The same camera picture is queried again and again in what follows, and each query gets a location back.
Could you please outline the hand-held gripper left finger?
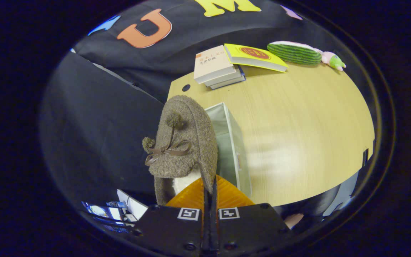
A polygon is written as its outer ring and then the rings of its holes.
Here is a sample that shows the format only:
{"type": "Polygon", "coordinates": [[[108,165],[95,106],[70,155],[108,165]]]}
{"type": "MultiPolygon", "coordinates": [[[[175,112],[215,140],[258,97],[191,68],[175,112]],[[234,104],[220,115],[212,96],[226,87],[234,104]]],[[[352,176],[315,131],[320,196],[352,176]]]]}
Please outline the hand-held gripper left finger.
{"type": "Polygon", "coordinates": [[[155,256],[201,257],[204,185],[197,179],[166,205],[152,205],[132,228],[132,242],[155,256]]]}

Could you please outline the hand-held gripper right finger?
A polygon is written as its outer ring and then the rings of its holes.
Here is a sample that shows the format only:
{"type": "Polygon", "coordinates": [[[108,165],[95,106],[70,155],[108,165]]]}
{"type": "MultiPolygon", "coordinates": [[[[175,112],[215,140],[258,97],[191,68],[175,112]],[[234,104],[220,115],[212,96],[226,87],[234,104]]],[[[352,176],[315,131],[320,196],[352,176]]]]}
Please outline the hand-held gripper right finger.
{"type": "Polygon", "coordinates": [[[217,257],[259,257],[284,247],[293,233],[268,203],[253,203],[220,176],[214,185],[216,208],[212,247],[217,257]]]}

